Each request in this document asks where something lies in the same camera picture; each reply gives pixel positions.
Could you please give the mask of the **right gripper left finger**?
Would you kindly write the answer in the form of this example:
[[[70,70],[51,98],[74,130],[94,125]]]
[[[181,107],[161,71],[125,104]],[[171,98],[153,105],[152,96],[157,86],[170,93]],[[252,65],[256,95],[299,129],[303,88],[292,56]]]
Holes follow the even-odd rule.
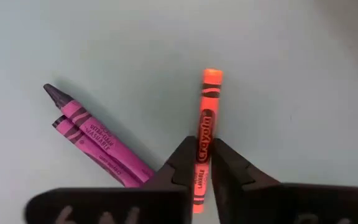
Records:
[[[57,188],[25,207],[27,223],[191,223],[197,140],[187,136],[138,188]]]

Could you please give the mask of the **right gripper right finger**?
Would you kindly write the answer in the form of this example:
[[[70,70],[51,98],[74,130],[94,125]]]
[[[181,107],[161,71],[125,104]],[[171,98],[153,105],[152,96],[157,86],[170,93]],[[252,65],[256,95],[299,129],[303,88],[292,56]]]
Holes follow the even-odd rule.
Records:
[[[221,223],[358,223],[358,187],[280,182],[223,140],[212,146]]]

